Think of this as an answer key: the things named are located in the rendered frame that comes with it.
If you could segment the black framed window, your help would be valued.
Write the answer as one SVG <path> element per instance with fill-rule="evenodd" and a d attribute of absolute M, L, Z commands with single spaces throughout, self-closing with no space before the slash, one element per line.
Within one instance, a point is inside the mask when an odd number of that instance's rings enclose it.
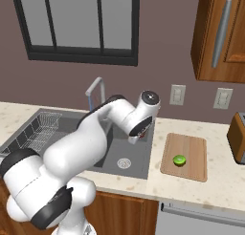
<path fill-rule="evenodd" d="M 30 60 L 136 66 L 140 0 L 13 0 Z"/>

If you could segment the green kiwi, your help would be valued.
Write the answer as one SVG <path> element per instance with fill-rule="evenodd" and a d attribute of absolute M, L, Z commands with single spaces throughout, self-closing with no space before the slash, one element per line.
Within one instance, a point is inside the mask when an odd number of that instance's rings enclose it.
<path fill-rule="evenodd" d="M 176 156 L 173 158 L 173 163 L 174 163 L 176 166 L 183 166 L 183 165 L 186 163 L 186 157 L 183 156 L 183 155 L 176 155 Z"/>

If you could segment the wooden wall cabinet door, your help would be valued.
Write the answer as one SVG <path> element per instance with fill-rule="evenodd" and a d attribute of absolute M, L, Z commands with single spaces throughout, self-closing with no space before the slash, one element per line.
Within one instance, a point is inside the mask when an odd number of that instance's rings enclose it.
<path fill-rule="evenodd" d="M 216 68 L 212 53 L 226 0 L 199 0 L 191 45 L 197 80 L 245 83 L 245 0 L 231 0 L 230 20 Z"/>

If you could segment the grey sink basin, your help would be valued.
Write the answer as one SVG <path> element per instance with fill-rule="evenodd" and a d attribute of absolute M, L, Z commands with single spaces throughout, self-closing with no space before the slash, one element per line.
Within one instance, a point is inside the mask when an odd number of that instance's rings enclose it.
<path fill-rule="evenodd" d="M 61 114 L 61 118 L 58 121 L 58 129 L 40 150 L 38 153 L 40 156 L 43 156 L 45 150 L 50 145 L 74 132 L 77 128 L 79 120 L 84 116 L 84 113 L 80 112 L 40 108 L 9 139 L 0 145 L 0 160 L 8 155 L 3 153 L 4 148 L 8 147 L 40 112 Z M 130 144 L 127 140 L 127 135 L 117 125 L 113 124 L 107 135 L 108 139 L 111 141 L 109 149 L 99 162 L 89 168 L 89 171 L 146 180 L 148 176 L 153 133 L 154 126 L 151 126 L 146 131 L 145 136 L 142 139 L 139 139 L 136 144 Z M 119 159 L 130 159 L 131 166 L 127 169 L 121 169 L 117 165 Z"/>

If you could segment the white wall outlet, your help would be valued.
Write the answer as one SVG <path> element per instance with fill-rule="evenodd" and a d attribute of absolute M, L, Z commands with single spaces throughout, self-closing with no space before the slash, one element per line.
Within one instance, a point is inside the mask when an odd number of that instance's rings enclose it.
<path fill-rule="evenodd" d="M 213 108 L 227 110 L 229 108 L 232 94 L 233 94 L 233 89 L 218 88 L 216 92 Z"/>
<path fill-rule="evenodd" d="M 185 85 L 171 85 L 170 91 L 170 105 L 180 105 L 184 104 L 186 86 Z"/>

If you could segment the wooden base cabinet door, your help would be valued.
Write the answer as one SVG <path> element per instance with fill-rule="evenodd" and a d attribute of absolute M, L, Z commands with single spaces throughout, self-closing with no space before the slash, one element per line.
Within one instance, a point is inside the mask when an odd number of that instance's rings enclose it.
<path fill-rule="evenodd" d="M 84 208 L 97 235 L 155 235 L 158 202 L 98 191 Z"/>

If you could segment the round sink drain strainer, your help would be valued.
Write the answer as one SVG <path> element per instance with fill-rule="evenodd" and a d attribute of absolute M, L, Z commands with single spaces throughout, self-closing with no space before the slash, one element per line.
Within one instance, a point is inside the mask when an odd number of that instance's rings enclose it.
<path fill-rule="evenodd" d="M 119 159 L 117 162 L 117 165 L 121 169 L 127 169 L 131 166 L 131 160 L 130 159 Z"/>

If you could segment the wooden cutting board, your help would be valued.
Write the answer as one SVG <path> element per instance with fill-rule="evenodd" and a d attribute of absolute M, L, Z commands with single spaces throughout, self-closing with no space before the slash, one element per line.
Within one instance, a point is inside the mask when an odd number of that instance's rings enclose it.
<path fill-rule="evenodd" d="M 174 158 L 184 156 L 186 162 L 177 166 Z M 207 141 L 202 138 L 169 133 L 160 171 L 175 177 L 205 182 L 207 177 Z"/>

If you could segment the brown toaster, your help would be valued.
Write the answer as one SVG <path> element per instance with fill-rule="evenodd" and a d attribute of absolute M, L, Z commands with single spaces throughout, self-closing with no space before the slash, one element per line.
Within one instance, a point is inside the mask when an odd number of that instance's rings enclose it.
<path fill-rule="evenodd" d="M 245 113 L 236 112 L 227 133 L 234 160 L 245 165 Z"/>

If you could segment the grey dishwasher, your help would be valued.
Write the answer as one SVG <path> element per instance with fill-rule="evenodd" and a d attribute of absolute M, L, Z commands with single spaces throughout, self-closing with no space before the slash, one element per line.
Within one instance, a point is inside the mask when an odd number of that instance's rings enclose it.
<path fill-rule="evenodd" d="M 245 220 L 245 214 L 238 214 L 220 209 L 207 209 L 198 206 L 177 205 L 176 203 L 164 204 L 167 206 L 193 210 L 205 214 Z M 245 235 L 245 227 L 213 223 L 166 213 L 161 211 L 161 203 L 159 203 L 155 235 Z"/>

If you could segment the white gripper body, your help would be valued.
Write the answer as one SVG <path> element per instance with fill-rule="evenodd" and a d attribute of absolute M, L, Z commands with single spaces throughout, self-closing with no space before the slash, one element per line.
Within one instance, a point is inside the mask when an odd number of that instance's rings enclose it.
<path fill-rule="evenodd" d="M 136 144 L 136 142 L 139 140 L 140 136 L 141 136 L 141 135 L 137 135 L 137 136 L 135 136 L 135 137 L 128 137 L 128 142 L 129 142 L 130 144 Z"/>

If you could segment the silver sink faucet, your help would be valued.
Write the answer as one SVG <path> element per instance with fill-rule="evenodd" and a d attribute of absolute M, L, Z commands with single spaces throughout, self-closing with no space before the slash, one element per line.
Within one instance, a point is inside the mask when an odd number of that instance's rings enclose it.
<path fill-rule="evenodd" d="M 86 90 L 85 95 L 88 97 L 89 95 L 92 95 L 94 89 L 100 86 L 100 100 L 102 103 L 105 102 L 105 86 L 103 79 L 101 77 L 97 77 L 93 83 L 89 86 L 89 88 Z"/>

